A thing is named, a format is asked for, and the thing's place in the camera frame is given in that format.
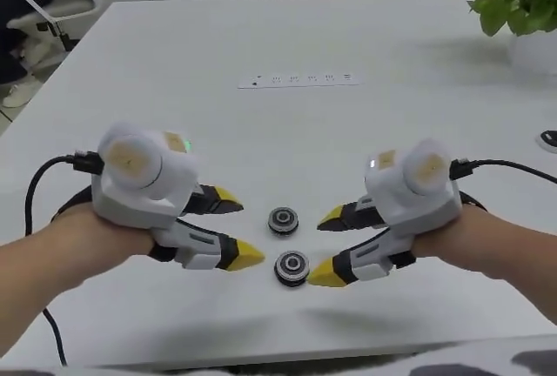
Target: wrist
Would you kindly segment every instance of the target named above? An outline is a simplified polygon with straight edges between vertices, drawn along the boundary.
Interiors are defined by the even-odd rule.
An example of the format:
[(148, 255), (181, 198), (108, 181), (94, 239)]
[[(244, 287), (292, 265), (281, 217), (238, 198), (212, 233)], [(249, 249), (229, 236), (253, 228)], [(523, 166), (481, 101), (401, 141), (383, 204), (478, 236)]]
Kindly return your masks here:
[(84, 282), (82, 273), (64, 249), (64, 244), (49, 227), (25, 237), (23, 241), (33, 246), (30, 261), (42, 277), (41, 286), (46, 292), (56, 297)]
[(484, 238), (489, 242), (480, 271), (490, 279), (508, 281), (524, 257), (525, 243), (527, 245), (535, 233), (500, 219), (500, 224), (484, 231)]

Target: white chair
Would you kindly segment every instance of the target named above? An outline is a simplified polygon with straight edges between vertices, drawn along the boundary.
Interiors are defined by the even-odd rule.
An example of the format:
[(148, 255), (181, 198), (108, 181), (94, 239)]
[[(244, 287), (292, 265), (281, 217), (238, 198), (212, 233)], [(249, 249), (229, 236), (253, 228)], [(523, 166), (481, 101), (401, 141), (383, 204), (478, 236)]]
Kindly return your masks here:
[(33, 8), (33, 11), (12, 19), (8, 22), (7, 27), (22, 30), (40, 42), (58, 42), (58, 47), (61, 42), (64, 46), (63, 52), (34, 66), (32, 68), (34, 71), (60, 63), (75, 45), (76, 42), (68, 38), (59, 23), (94, 15), (101, 10), (103, 4), (102, 0), (53, 0), (51, 4), (41, 7), (34, 0), (25, 1)]

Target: table surface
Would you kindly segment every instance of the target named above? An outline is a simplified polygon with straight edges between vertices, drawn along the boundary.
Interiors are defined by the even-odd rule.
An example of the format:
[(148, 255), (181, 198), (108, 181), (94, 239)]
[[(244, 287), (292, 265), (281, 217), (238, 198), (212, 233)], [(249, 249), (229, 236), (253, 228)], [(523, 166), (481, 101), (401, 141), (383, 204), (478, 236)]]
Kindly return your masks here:
[[(289, 290), (274, 259), (311, 263), (371, 231), (317, 232), (361, 196), (369, 153), (444, 141), (455, 157), (505, 158), (557, 174), (534, 136), (555, 127), (548, 81), (513, 73), (509, 35), (484, 37), (466, 0), (215, 0), (113, 5), (0, 140), (2, 239), (23, 234), (23, 194), (46, 159), (97, 147), (120, 119), (189, 132), (201, 179), (245, 211), (191, 218), (255, 244), (264, 264), (183, 271), (134, 258), (50, 307), (71, 365), (218, 366), (418, 351), (439, 343), (555, 333), (512, 287), (421, 259), (345, 289)], [(239, 90), (258, 74), (355, 73), (358, 86)], [(59, 166), (39, 185), (36, 226), (88, 178)], [(485, 167), (463, 190), (492, 212), (554, 230), (556, 189)], [(269, 211), (294, 208), (279, 240)], [(37, 319), (3, 365), (55, 365)]]

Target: electrical outlet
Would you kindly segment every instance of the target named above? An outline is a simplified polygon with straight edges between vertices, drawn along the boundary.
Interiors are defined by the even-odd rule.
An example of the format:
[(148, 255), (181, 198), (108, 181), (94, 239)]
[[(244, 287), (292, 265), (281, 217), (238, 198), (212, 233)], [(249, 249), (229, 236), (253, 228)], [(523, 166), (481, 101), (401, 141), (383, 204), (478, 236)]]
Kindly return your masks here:
[(250, 77), (241, 82), (239, 89), (266, 89), (278, 87), (351, 86), (361, 84), (352, 73), (338, 74), (272, 74)]

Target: ball bearing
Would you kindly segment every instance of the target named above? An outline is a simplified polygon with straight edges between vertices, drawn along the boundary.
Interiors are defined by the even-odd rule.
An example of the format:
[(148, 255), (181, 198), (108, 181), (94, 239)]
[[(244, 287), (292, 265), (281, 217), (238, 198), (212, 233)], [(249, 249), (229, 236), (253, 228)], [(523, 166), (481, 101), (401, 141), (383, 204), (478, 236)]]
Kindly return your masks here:
[(269, 214), (269, 228), (280, 236), (288, 236), (298, 228), (298, 214), (291, 208), (281, 206)]
[(310, 262), (302, 252), (283, 252), (275, 261), (275, 275), (280, 283), (289, 287), (305, 283), (310, 274)]

